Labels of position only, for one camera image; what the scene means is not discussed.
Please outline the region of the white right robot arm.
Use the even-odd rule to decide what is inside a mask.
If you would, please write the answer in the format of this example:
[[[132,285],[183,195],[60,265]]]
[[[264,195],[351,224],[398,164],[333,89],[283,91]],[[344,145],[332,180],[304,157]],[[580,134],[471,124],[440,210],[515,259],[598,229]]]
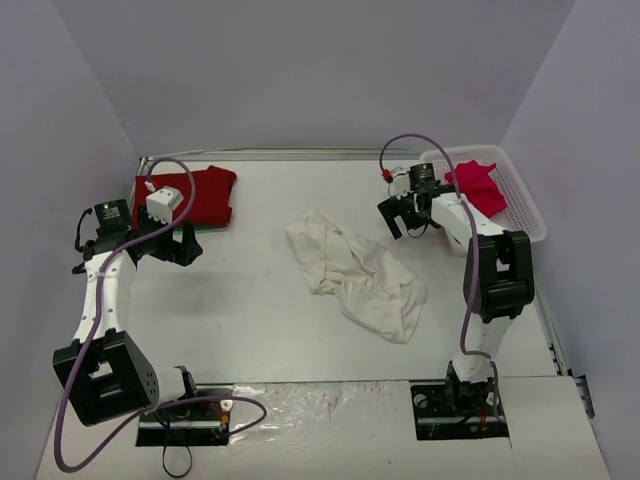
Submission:
[[[465,413],[496,393],[495,357],[513,321],[531,304],[534,275],[531,241],[524,231],[508,230],[489,219],[456,183],[435,177],[433,165],[383,169],[389,198],[378,204],[394,238],[432,226],[466,248],[463,296],[466,310],[459,352],[447,367],[446,406]]]

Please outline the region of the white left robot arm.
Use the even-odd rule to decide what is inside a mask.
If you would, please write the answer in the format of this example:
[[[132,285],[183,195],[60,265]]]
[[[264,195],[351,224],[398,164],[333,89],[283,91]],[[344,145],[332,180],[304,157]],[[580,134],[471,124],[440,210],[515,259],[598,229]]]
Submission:
[[[127,331],[131,287],[145,256],[186,267],[202,254],[182,201],[165,189],[150,195],[136,217],[123,199],[93,208],[96,237],[76,248],[82,262],[74,271],[86,276],[81,320],[70,345],[53,354],[54,371],[85,426],[160,400],[154,367]]]

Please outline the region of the white t shirt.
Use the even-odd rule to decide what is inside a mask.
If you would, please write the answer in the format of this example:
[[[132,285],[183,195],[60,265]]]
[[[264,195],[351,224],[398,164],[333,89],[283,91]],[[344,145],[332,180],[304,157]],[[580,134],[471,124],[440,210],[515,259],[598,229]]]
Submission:
[[[344,317],[393,344],[414,334],[427,288],[381,244],[309,209],[285,227],[313,295],[331,295]]]

